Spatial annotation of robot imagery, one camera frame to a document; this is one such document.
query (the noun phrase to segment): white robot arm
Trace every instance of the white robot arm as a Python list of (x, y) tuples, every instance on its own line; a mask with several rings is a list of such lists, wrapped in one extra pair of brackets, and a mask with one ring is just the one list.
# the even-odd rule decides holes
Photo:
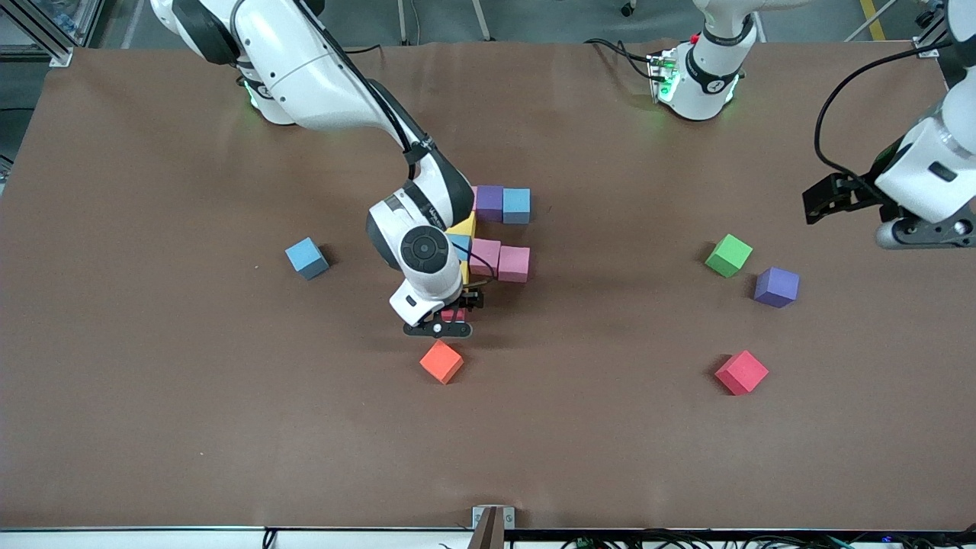
[(881, 247), (976, 245), (976, 216), (969, 208), (976, 196), (976, 0), (948, 2), (946, 25), (965, 78), (882, 152), (867, 174), (831, 162), (841, 172), (803, 193), (808, 224), (838, 211), (880, 205), (882, 224), (875, 237)]
[[(376, 127), (402, 145), (408, 179), (370, 208), (366, 224), (380, 255), (405, 277), (389, 302), (410, 335), (469, 336), (469, 325), (442, 323), (439, 311), (481, 305), (480, 292), (462, 288), (460, 262), (444, 233), (470, 215), (470, 184), (396, 98), (359, 72), (308, 5), (301, 0), (151, 0), (151, 5), (201, 57), (236, 66), (251, 104), (268, 121), (317, 131)], [(431, 314), (433, 321), (425, 322)]]
[(694, 0), (705, 14), (695, 42), (652, 61), (656, 101), (689, 120), (708, 120), (732, 100), (742, 62), (755, 43), (752, 12), (788, 10), (813, 0)]

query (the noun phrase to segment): black cable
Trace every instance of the black cable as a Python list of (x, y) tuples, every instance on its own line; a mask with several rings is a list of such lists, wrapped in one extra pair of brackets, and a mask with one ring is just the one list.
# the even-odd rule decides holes
[[(409, 152), (410, 140), (407, 139), (407, 134), (403, 130), (403, 126), (400, 125), (400, 121), (396, 119), (396, 115), (393, 114), (392, 108), (386, 103), (386, 100), (384, 100), (380, 96), (380, 92), (376, 91), (376, 88), (374, 88), (369, 83), (369, 80), (366, 79), (366, 76), (364, 76), (363, 73), (359, 71), (359, 67), (357, 67), (355, 63), (353, 63), (352, 60), (349, 58), (349, 56), (346, 55), (346, 52), (343, 50), (343, 47), (339, 44), (339, 41), (336, 40), (336, 38), (332, 35), (331, 32), (329, 32), (327, 28), (325, 28), (325, 25), (323, 25), (318, 19), (316, 19), (315, 16), (308, 10), (308, 6), (305, 4), (305, 2), (303, 2), (302, 0), (295, 0), (295, 3), (298, 5), (299, 11), (301, 11), (302, 14), (305, 16), (305, 19), (308, 20), (308, 22), (312, 26), (318, 29), (318, 32), (319, 34), (322, 35), (322, 38), (324, 38), (325, 41), (328, 42), (330, 46), (332, 46), (332, 49), (336, 52), (336, 55), (339, 56), (339, 59), (349, 68), (349, 70), (352, 71), (352, 73), (356, 76), (356, 78), (359, 79), (359, 82), (363, 85), (363, 87), (366, 88), (366, 91), (369, 92), (369, 95), (372, 96), (373, 101), (375, 101), (377, 106), (380, 108), (380, 110), (383, 111), (383, 114), (386, 116), (386, 119), (389, 120), (390, 126), (392, 126), (393, 130), (396, 132), (396, 137), (400, 140), (400, 144), (403, 146), (403, 152), (404, 153)], [(412, 174), (414, 172), (413, 166), (410, 167), (410, 172), (412, 178), (413, 177)]]
[(458, 248), (459, 250), (461, 250), (461, 251), (463, 251), (463, 252), (465, 252), (466, 254), (468, 254), (468, 267), (469, 267), (469, 268), (470, 268), (470, 265), (471, 265), (471, 260), (470, 260), (470, 258), (472, 258), (472, 257), (473, 257), (474, 259), (476, 259), (476, 260), (478, 260), (478, 261), (480, 261), (480, 262), (481, 262), (481, 265), (484, 265), (484, 266), (486, 266), (486, 267), (488, 268), (488, 271), (490, 271), (490, 272), (491, 272), (491, 276), (489, 276), (489, 277), (488, 277), (488, 279), (489, 279), (489, 281), (491, 281), (491, 280), (497, 280), (497, 279), (498, 279), (498, 277), (497, 277), (497, 276), (495, 276), (495, 268), (494, 268), (494, 267), (492, 267), (492, 266), (491, 266), (491, 264), (489, 264), (489, 263), (488, 263), (487, 261), (485, 261), (484, 259), (482, 259), (482, 258), (480, 258), (480, 257), (478, 257), (478, 256), (476, 256), (476, 255), (474, 255), (473, 253), (471, 253), (471, 251), (470, 251), (470, 250), (468, 250), (467, 248), (465, 248), (465, 247), (463, 247), (463, 246), (462, 246), (461, 244), (459, 244), (459, 243), (457, 243), (457, 242), (455, 242), (454, 240), (451, 240), (451, 243), (452, 243), (452, 244), (454, 244), (454, 247), (455, 247), (455, 248)]
[(363, 48), (362, 50), (345, 50), (345, 52), (350, 55), (365, 54), (366, 52), (372, 52), (373, 50), (378, 50), (382, 47), (382, 45), (376, 44), (374, 46), (370, 46), (369, 48)]
[(909, 58), (917, 54), (923, 54), (925, 52), (931, 52), (932, 50), (938, 50), (939, 48), (945, 48), (950, 45), (952, 45), (952, 42), (946, 41), (946, 42), (938, 42), (921, 48), (913, 48), (906, 52), (901, 52), (899, 54), (895, 54), (892, 56), (881, 58), (876, 61), (872, 61), (862, 66), (861, 68), (858, 68), (854, 72), (851, 72), (846, 78), (844, 78), (839, 84), (837, 84), (837, 87), (834, 88), (831, 94), (827, 97), (827, 100), (824, 102), (824, 106), (820, 108), (820, 114), (817, 116), (817, 125), (814, 127), (813, 130), (813, 150), (814, 152), (817, 153), (817, 158), (819, 158), (820, 161), (823, 162), (825, 165), (830, 166), (834, 170), (837, 170), (838, 172), (844, 174), (845, 176), (860, 183), (862, 187), (867, 189), (874, 196), (875, 199), (883, 203), (884, 199), (881, 197), (881, 195), (874, 189), (873, 186), (868, 185), (868, 183), (865, 182), (861, 176), (855, 174), (849, 168), (842, 166), (834, 162), (833, 160), (830, 160), (824, 155), (824, 152), (820, 148), (820, 136), (824, 125), (824, 116), (827, 114), (827, 110), (831, 107), (831, 104), (834, 102), (834, 100), (837, 99), (837, 96), (840, 94), (840, 91), (843, 90), (847, 86), (847, 84), (850, 84), (852, 80), (864, 74), (865, 72), (871, 70), (872, 68), (875, 68), (876, 66), (881, 66), (885, 63), (891, 63), (893, 61)]
[[(627, 62), (630, 63), (630, 66), (633, 67), (633, 70), (636, 71), (637, 74), (640, 74), (641, 76), (643, 76), (644, 78), (647, 78), (648, 80), (654, 80), (655, 82), (664, 82), (665, 81), (665, 78), (662, 77), (662, 76), (656, 76), (656, 75), (653, 75), (653, 74), (648, 74), (648, 73), (644, 72), (643, 70), (641, 70), (640, 67), (637, 66), (637, 63), (635, 63), (634, 61), (641, 61), (641, 62), (647, 63), (647, 58), (646, 57), (641, 57), (641, 56), (636, 55), (636, 54), (632, 54), (631, 52), (627, 51), (627, 47), (624, 46), (624, 41), (623, 40), (618, 40), (616, 46), (614, 46), (613, 44), (611, 44), (610, 42), (608, 42), (607, 40), (604, 40), (602, 38), (591, 38), (590, 40), (587, 40), (586, 42), (584, 42), (584, 44), (595, 44), (595, 45), (599, 45), (599, 46), (605, 46), (605, 47), (609, 48), (610, 50), (612, 50), (615, 54), (617, 54), (619, 56), (623, 56), (624, 59), (626, 59)], [(656, 55), (658, 55), (660, 53), (661, 52), (653, 52), (653, 53), (650, 53), (650, 54), (647, 54), (647, 55), (648, 56), (656, 56)]]
[(642, 58), (637, 54), (632, 54), (631, 52), (628, 52), (626, 48), (622, 50), (617, 46), (611, 44), (609, 40), (604, 40), (602, 38), (591, 38), (590, 40), (584, 42), (584, 44), (597, 44), (605, 48), (608, 48), (610, 50), (613, 50), (613, 52), (616, 53), (618, 56), (627, 56), (633, 59), (634, 61), (647, 61), (646, 58)]

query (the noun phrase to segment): orange cube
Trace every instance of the orange cube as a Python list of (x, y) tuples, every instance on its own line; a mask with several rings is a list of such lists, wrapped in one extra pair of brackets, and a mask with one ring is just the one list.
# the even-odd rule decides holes
[(461, 355), (458, 355), (454, 349), (439, 339), (421, 359), (421, 366), (427, 373), (437, 378), (437, 381), (444, 385), (451, 381), (454, 374), (461, 369), (461, 364), (464, 363), (465, 360), (461, 358)]

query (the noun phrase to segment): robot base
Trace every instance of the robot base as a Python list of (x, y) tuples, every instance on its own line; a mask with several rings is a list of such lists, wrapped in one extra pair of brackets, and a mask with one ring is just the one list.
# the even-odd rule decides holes
[(651, 60), (651, 75), (665, 79), (664, 82), (651, 81), (651, 96), (655, 103), (667, 105), (682, 118), (708, 120), (714, 118), (726, 103), (732, 101), (739, 76), (717, 93), (705, 93), (701, 84), (688, 74), (685, 60), (691, 47), (690, 42), (685, 42)]

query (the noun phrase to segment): brown table surface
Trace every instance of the brown table surface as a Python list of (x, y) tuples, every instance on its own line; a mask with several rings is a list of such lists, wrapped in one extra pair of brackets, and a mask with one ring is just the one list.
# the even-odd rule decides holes
[[(874, 211), (803, 221), (833, 86), (904, 44), (759, 45), (691, 123), (591, 46), (356, 57), (475, 185), (529, 187), (526, 285), (489, 286), (447, 387), (363, 230), (405, 174), (376, 130), (262, 122), (190, 52), (76, 52), (0, 201), (0, 524), (963, 528), (976, 512), (971, 252), (888, 252)], [(825, 149), (866, 169), (944, 93), (886, 65)], [(732, 232), (755, 251), (702, 264)], [(284, 250), (311, 236), (312, 282)], [(752, 301), (770, 266), (799, 301)], [(770, 369), (735, 398), (712, 373)]]

